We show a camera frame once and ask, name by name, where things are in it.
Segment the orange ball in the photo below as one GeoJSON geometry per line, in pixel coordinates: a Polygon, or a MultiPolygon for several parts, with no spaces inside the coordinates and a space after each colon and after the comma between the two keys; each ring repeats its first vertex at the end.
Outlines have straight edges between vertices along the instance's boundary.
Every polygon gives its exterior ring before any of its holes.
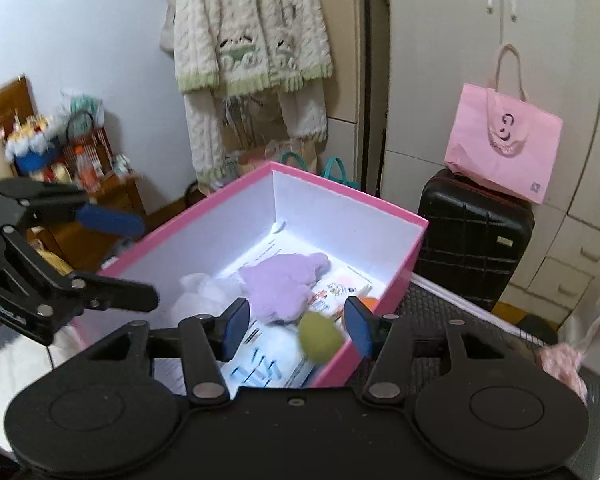
{"type": "Polygon", "coordinates": [[[370,310],[370,312],[376,311],[379,302],[379,300],[374,297],[361,297],[360,301],[368,310],[370,310]]]}

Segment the white mesh bath sponge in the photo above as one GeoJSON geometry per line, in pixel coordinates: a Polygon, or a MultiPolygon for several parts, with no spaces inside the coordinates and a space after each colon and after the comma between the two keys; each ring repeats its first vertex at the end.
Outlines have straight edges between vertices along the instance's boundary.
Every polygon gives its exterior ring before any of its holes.
{"type": "Polygon", "coordinates": [[[193,273],[180,279],[181,296],[169,311],[169,320],[178,325],[183,318],[208,314],[219,316],[234,300],[242,296],[244,284],[239,278],[212,278],[204,273],[193,273]]]}

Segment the green plush ball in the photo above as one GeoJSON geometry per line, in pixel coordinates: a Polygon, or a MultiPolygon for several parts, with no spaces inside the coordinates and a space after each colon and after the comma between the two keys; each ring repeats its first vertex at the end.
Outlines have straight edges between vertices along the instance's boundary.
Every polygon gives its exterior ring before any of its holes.
{"type": "Polygon", "coordinates": [[[328,363],[344,344],[342,333],[332,319],[312,311],[302,316],[298,339],[306,358],[316,365],[328,363]]]}

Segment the purple plush toy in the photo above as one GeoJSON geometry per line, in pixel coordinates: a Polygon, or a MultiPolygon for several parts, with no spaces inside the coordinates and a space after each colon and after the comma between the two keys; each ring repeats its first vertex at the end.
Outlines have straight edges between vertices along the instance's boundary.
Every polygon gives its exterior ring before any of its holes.
{"type": "Polygon", "coordinates": [[[296,322],[313,297],[312,287],[329,269],[329,258],[322,252],[278,254],[243,266],[239,276],[251,315],[265,324],[296,322]]]}

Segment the pink floral scrunchie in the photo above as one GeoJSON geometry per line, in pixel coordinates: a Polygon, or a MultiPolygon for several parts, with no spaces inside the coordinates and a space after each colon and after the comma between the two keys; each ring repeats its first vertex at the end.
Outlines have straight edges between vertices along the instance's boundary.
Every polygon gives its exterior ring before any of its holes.
{"type": "Polygon", "coordinates": [[[580,376],[584,353],[569,344],[555,344],[535,352],[539,367],[546,374],[572,390],[584,403],[588,403],[588,387],[580,376]]]}

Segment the large blue tissue pack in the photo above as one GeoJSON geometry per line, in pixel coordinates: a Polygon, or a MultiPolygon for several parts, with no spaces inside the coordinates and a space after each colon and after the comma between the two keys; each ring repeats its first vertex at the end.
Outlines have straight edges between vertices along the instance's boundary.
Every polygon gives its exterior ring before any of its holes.
{"type": "Polygon", "coordinates": [[[314,367],[300,348],[296,326],[252,321],[234,358],[221,366],[221,373],[234,396],[240,387],[302,387],[314,367]]]}

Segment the white panda plush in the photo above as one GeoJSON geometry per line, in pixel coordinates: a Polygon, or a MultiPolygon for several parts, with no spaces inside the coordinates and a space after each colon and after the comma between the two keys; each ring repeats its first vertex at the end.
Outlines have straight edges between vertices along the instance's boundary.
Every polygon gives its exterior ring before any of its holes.
{"type": "Polygon", "coordinates": [[[83,341],[72,326],[62,328],[49,347],[8,327],[0,327],[0,453],[12,458],[12,447],[4,429],[9,403],[32,382],[64,364],[83,349],[83,341]]]}

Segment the orange drink bottle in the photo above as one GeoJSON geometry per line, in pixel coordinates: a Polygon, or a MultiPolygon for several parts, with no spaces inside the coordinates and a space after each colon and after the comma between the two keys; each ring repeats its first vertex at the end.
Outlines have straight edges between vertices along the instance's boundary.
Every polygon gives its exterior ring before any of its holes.
{"type": "Polygon", "coordinates": [[[85,151],[82,145],[74,149],[76,154],[76,173],[83,185],[88,191],[97,191],[99,189],[99,176],[91,155],[85,151]]]}

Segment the paper sheet in box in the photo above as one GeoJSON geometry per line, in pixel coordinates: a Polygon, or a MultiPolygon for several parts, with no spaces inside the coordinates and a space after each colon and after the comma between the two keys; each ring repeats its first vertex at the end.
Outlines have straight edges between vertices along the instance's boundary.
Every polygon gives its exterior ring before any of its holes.
{"type": "Polygon", "coordinates": [[[306,311],[343,317],[350,296],[378,304],[378,281],[300,240],[276,221],[270,232],[225,272],[249,300],[251,316],[264,324],[297,323],[306,311]]]}

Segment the pink cardboard box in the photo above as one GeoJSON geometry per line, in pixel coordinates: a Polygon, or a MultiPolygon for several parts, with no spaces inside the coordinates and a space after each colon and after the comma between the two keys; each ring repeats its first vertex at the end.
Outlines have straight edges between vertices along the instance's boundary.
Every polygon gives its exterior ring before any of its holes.
{"type": "Polygon", "coordinates": [[[221,373],[240,387],[343,385],[360,364],[343,326],[351,296],[396,310],[428,223],[379,198],[268,164],[207,197],[106,266],[154,286],[155,328],[245,298],[250,323],[221,373]]]}

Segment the black suitcase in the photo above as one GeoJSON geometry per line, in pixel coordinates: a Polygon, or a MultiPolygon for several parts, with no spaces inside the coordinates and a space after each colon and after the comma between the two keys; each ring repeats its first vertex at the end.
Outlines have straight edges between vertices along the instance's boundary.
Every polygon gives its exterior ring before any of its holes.
{"type": "Polygon", "coordinates": [[[428,228],[415,273],[492,310],[530,243],[531,205],[442,169],[424,185],[418,214],[428,228]]]}

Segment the teal gift bag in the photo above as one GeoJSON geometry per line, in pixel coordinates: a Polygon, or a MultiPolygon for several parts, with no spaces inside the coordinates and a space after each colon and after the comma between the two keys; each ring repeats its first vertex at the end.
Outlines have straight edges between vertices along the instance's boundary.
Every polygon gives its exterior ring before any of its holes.
{"type": "MultiPolygon", "coordinates": [[[[279,162],[283,165],[288,165],[290,163],[291,166],[297,167],[303,171],[309,170],[309,166],[306,164],[304,159],[299,154],[294,152],[285,152],[282,156],[280,156],[279,162]]],[[[349,179],[346,167],[343,165],[343,161],[337,156],[327,159],[326,166],[321,173],[321,176],[327,180],[331,180],[332,182],[342,185],[347,185],[349,188],[354,188],[358,191],[361,189],[358,182],[349,179]]]]}

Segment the brown paper bag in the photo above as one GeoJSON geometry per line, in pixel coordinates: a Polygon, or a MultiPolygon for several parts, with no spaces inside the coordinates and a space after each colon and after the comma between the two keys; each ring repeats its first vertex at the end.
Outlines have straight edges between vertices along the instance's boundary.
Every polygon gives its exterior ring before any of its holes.
{"type": "Polygon", "coordinates": [[[317,174],[317,154],[312,140],[272,140],[265,146],[242,152],[237,159],[238,176],[244,176],[266,162],[280,162],[317,174]]]}

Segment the pink paper shopping bag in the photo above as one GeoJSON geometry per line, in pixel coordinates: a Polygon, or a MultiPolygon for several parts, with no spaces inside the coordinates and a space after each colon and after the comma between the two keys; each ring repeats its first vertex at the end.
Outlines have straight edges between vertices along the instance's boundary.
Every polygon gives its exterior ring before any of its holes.
{"type": "Polygon", "coordinates": [[[488,84],[464,85],[444,163],[478,185],[541,205],[557,158],[562,120],[529,102],[523,84],[518,84],[516,98],[498,91],[507,53],[521,61],[512,44],[503,44],[488,84]]]}

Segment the cream knitted cardigan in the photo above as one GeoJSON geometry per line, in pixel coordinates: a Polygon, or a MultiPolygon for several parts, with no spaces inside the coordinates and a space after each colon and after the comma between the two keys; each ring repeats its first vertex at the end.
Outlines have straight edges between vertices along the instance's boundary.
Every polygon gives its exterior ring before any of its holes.
{"type": "Polygon", "coordinates": [[[276,93],[288,136],[328,137],[324,80],[332,55],[320,0],[175,0],[174,67],[202,192],[234,180],[224,98],[276,93]]]}

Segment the beige wardrobe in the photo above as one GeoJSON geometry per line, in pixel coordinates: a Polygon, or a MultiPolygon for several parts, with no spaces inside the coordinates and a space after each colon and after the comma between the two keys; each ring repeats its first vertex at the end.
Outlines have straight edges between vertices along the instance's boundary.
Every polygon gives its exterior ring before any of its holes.
{"type": "Polygon", "coordinates": [[[506,304],[564,322],[600,275],[600,229],[571,206],[600,123],[600,0],[389,0],[388,132],[380,194],[415,210],[443,166],[460,92],[500,72],[562,120],[531,242],[506,304]]]}

